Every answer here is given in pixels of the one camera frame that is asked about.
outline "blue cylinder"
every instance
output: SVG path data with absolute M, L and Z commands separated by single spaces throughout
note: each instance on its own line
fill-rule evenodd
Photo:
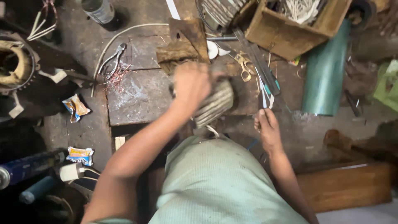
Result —
M 52 176 L 47 176 L 20 193 L 20 202 L 31 204 L 49 192 L 56 184 L 57 182 Z
M 328 116 L 337 114 L 350 27 L 351 22 L 345 19 L 336 36 L 311 50 L 302 100 L 303 112 Z
M 0 190 L 34 177 L 65 160 L 68 151 L 43 152 L 0 165 Z

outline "scissors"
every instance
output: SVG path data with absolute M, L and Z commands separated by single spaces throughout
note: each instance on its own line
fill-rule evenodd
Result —
M 225 45 L 224 43 L 220 43 L 220 42 L 216 42 L 216 44 L 226 50 L 229 51 L 228 55 L 231 56 L 233 59 L 235 59 L 240 66 L 242 67 L 242 79 L 244 82 L 249 81 L 252 78 L 252 75 L 255 75 L 256 73 L 253 72 L 248 66 L 248 63 L 252 63 L 250 60 L 246 59 L 245 57 L 243 57 L 241 54 L 237 53 L 236 51 L 232 50 L 230 47 L 228 47 L 227 45 Z

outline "plastic wrapper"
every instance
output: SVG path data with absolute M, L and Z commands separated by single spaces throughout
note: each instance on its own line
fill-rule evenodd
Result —
M 92 155 L 94 153 L 93 149 L 77 149 L 73 147 L 68 147 L 69 155 L 66 157 L 67 160 L 70 160 L 74 163 L 81 162 L 83 165 L 91 166 L 93 165 Z
M 68 111 L 72 114 L 70 118 L 71 123 L 75 123 L 80 120 L 80 116 L 88 114 L 90 109 L 86 108 L 85 105 L 80 101 L 77 94 L 72 97 L 69 97 L 66 100 L 62 100 L 62 103 L 68 109 Z

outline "pliers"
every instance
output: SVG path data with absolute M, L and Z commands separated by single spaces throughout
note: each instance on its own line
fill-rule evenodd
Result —
M 110 79 L 110 78 L 112 77 L 112 75 L 115 73 L 116 69 L 119 67 L 120 58 L 121 58 L 123 52 L 126 50 L 126 48 L 127 48 L 127 44 L 125 44 L 125 43 L 120 44 L 120 45 L 117 47 L 116 52 L 102 63 L 101 67 L 99 68 L 99 72 L 98 72 L 98 73 L 101 74 L 102 71 L 103 71 L 104 66 L 105 66 L 108 62 L 110 62 L 113 58 L 116 57 L 116 64 L 115 64 L 115 67 L 113 68 L 113 70 L 111 71 L 111 73 L 106 77 L 106 79 Z

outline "light green shirt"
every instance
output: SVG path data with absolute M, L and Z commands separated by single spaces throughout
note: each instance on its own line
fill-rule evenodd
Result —
M 187 138 L 167 156 L 165 172 L 150 224 L 307 224 L 255 157 L 229 139 Z

